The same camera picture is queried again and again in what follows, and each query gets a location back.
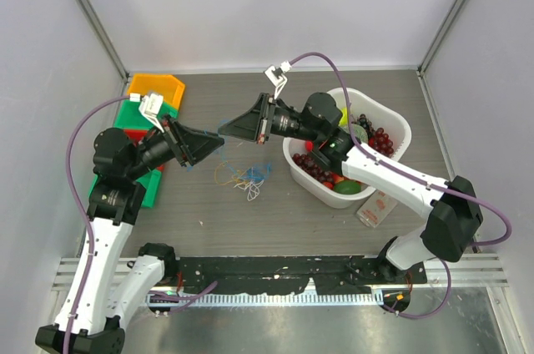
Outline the transparent plastic card packet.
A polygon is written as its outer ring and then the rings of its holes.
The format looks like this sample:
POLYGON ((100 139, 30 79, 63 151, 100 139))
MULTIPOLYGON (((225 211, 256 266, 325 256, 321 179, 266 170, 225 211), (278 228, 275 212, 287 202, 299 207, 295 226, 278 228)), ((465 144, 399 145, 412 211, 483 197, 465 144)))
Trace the transparent plastic card packet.
POLYGON ((356 218, 372 229, 378 227, 397 206, 389 196, 370 197, 357 211, 356 218))

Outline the orange storage bin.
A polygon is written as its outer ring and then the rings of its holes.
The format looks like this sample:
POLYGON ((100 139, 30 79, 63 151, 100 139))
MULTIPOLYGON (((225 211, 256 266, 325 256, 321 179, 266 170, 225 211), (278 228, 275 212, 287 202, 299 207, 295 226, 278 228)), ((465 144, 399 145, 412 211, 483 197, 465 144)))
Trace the orange storage bin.
POLYGON ((127 94, 155 92, 164 97, 164 102, 180 109, 186 86, 172 74, 136 73, 127 89, 127 94))

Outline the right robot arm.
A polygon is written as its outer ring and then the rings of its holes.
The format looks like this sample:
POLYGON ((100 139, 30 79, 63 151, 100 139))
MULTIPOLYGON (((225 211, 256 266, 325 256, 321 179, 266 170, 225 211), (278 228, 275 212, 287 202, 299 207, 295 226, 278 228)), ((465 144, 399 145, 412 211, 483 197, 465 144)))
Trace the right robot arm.
POLYGON ((301 111, 262 93, 251 109, 221 125, 219 133, 257 144, 272 134, 310 141, 310 155, 323 170, 372 186, 425 220, 381 250, 376 270, 383 281, 397 282, 425 260, 457 262, 483 221, 471 182, 460 176, 447 181, 395 162, 341 128, 341 117, 328 93, 311 94, 301 111))

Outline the red grape bunch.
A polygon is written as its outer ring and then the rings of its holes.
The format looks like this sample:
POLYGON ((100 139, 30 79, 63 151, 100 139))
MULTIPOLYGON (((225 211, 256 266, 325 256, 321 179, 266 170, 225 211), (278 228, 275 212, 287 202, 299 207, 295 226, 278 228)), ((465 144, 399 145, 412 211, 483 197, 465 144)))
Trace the red grape bunch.
POLYGON ((395 152, 393 141, 383 128, 372 129, 371 136, 368 139, 368 145, 389 158, 395 152))

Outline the green storage bin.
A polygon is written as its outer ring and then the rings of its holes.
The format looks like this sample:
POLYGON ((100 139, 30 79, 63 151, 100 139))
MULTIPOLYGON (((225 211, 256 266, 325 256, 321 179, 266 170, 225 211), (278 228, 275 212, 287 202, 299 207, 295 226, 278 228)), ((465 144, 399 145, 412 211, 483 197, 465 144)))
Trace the green storage bin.
POLYGON ((162 173, 152 170, 137 180, 129 177, 96 175, 88 195, 89 205, 126 208, 153 208, 162 173))
MULTIPOLYGON (((157 117, 160 119, 166 114, 173 118, 177 118, 179 111, 169 104, 163 103, 157 117)), ((125 100, 120 105, 118 115, 113 126, 120 129, 137 130, 149 130, 153 127, 153 125, 139 112, 139 104, 129 100, 125 100)))

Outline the white plastic fruit basket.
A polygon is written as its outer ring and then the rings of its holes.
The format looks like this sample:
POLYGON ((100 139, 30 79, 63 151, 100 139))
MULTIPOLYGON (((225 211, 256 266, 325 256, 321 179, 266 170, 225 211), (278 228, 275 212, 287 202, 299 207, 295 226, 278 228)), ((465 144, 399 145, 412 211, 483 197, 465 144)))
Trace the white plastic fruit basket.
MULTIPOLYGON (((393 142, 394 153, 392 160, 399 161, 411 143, 411 127, 406 119, 392 109, 378 103, 362 92, 349 88, 351 114, 356 116, 365 114, 375 128, 383 128, 393 142)), ((328 189, 302 170, 294 161, 294 154, 306 154, 305 142, 298 139, 284 138, 282 150, 285 160, 290 167, 290 175, 302 188, 312 194, 317 200, 337 210, 345 209, 353 204, 367 200, 375 188, 363 185, 361 192, 353 195, 343 195, 328 189)))

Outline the green netted melon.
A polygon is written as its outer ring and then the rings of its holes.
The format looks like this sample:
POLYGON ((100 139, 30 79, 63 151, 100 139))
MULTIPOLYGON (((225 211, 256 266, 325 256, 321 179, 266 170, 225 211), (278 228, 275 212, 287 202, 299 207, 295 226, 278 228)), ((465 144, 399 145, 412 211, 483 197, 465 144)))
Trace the green netted melon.
POLYGON ((355 137, 361 144, 367 144, 369 137, 365 128, 358 124, 351 124, 350 130, 354 133, 355 137))

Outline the yellow green pear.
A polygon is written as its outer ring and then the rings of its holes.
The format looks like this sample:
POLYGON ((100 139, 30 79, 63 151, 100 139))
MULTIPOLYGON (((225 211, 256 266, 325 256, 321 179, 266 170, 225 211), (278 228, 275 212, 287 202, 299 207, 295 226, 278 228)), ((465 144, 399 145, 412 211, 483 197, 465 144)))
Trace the yellow green pear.
POLYGON ((342 108, 341 109, 341 119, 340 119, 340 122, 339 122, 339 126, 340 127, 343 127, 343 126, 346 126, 348 123, 349 123, 349 116, 348 116, 348 112, 347 112, 347 108, 342 108))

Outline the lower green storage bin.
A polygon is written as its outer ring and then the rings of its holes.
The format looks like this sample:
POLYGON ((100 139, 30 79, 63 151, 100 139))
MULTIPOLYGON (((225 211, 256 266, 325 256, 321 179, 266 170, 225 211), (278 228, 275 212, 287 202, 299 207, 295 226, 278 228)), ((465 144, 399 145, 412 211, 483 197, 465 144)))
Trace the lower green storage bin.
POLYGON ((89 205, 126 208, 153 208, 162 173, 152 170, 137 180, 129 177, 96 175, 88 195, 89 205))

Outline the upper green storage bin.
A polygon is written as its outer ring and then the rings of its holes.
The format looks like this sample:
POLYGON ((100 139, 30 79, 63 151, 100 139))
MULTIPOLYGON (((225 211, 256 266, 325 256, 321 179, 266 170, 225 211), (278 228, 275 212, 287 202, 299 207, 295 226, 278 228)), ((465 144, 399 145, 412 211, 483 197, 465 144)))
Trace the upper green storage bin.
MULTIPOLYGON (((163 103, 157 117, 160 119, 166 114, 173 118, 177 118, 179 111, 169 104, 163 103)), ((118 115, 113 126, 120 129, 137 130, 149 130, 153 127, 153 125, 139 112, 139 104, 129 100, 125 100, 120 105, 118 115)))

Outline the green lime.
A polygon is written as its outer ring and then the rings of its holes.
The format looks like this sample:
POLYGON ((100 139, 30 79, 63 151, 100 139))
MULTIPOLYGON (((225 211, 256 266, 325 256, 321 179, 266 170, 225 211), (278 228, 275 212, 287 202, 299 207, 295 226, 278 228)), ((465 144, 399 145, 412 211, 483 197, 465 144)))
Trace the green lime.
POLYGON ((361 192, 361 184, 355 180, 342 180, 334 185, 333 191, 341 195, 356 195, 361 192))

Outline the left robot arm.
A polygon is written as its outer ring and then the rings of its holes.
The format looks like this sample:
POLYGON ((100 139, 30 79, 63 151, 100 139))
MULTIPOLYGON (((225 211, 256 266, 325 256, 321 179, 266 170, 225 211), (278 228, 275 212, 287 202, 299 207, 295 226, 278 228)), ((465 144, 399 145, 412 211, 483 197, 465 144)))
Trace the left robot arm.
POLYGON ((216 133, 191 129, 169 115, 139 143, 118 128, 105 129, 96 137, 97 180, 82 208, 84 247, 61 311, 53 324, 38 329, 38 347, 47 353, 123 350, 128 324, 149 291, 157 284, 171 285, 179 272, 173 247, 148 243, 118 287, 112 287, 146 194, 139 178, 172 159, 193 166, 223 145, 216 133))

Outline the black grape bunch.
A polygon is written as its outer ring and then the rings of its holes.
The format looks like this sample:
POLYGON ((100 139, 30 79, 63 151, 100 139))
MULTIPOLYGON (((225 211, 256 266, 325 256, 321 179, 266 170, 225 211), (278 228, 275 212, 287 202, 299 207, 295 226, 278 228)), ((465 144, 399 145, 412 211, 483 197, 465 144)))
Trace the black grape bunch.
POLYGON ((371 132, 372 130, 372 122, 364 115, 361 114, 358 119, 356 120, 356 123, 364 128, 367 132, 371 132))

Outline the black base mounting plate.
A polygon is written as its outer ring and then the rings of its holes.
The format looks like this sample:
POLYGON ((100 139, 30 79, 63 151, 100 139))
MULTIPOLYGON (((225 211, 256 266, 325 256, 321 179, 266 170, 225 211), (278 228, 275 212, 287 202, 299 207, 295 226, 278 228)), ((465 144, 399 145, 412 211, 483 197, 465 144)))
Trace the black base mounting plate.
POLYGON ((181 257, 159 286, 198 294, 215 283, 214 294, 299 295, 310 282, 320 296, 369 292, 372 286, 422 285, 423 264, 387 270, 381 259, 363 255, 181 257))

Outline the red storage bin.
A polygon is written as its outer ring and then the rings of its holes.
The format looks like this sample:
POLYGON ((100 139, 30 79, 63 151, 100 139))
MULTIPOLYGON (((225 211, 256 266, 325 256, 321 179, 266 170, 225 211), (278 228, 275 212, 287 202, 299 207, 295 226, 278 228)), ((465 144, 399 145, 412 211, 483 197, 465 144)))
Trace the red storage bin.
POLYGON ((138 154, 141 154, 142 150, 140 146, 142 145, 144 138, 149 133, 148 129, 123 129, 123 132, 133 141, 134 145, 137 148, 138 154))

